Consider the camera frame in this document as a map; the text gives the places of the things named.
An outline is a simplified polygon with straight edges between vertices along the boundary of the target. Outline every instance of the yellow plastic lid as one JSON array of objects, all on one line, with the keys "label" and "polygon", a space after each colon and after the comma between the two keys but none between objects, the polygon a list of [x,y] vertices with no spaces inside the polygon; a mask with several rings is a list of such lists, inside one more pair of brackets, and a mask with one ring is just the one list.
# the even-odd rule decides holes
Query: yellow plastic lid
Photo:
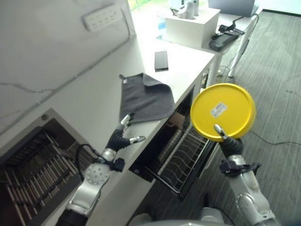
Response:
[{"label": "yellow plastic lid", "polygon": [[252,127],[256,115],[251,95],[242,87],[220,83],[206,88],[193,101],[190,117],[198,133],[222,141],[214,130],[219,124],[229,137],[240,138]]}]

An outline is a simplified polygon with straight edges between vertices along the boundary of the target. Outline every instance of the white label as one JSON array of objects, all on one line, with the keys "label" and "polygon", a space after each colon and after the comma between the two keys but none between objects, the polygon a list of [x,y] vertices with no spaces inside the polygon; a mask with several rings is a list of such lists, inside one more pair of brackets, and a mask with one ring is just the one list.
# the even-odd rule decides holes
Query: white label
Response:
[{"label": "white label", "polygon": [[211,110],[211,115],[215,118],[219,117],[228,107],[220,102],[214,109]]}]

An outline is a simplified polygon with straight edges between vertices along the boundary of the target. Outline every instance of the tissue box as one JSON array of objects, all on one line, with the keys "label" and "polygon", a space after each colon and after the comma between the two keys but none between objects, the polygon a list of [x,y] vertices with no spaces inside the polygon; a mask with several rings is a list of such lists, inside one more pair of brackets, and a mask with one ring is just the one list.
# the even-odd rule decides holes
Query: tissue box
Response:
[{"label": "tissue box", "polygon": [[199,16],[195,16],[193,20],[167,16],[166,39],[191,48],[208,48],[208,43],[216,31],[219,14],[219,9],[206,8],[200,9]]}]

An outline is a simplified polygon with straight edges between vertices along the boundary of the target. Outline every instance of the smartphone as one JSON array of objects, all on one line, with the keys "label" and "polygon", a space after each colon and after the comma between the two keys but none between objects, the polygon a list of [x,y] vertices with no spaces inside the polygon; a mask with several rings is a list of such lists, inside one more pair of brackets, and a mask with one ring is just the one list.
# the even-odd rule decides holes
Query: smartphone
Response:
[{"label": "smartphone", "polygon": [[155,71],[168,71],[167,51],[155,52]]}]

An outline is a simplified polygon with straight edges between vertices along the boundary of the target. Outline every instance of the gray cloth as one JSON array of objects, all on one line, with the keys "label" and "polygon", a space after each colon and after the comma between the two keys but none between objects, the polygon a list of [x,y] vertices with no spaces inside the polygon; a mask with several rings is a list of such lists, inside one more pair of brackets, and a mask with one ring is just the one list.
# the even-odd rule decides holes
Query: gray cloth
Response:
[{"label": "gray cloth", "polygon": [[136,115],[132,122],[151,121],[169,117],[174,112],[170,87],[141,73],[123,78],[120,120],[128,113]]}]

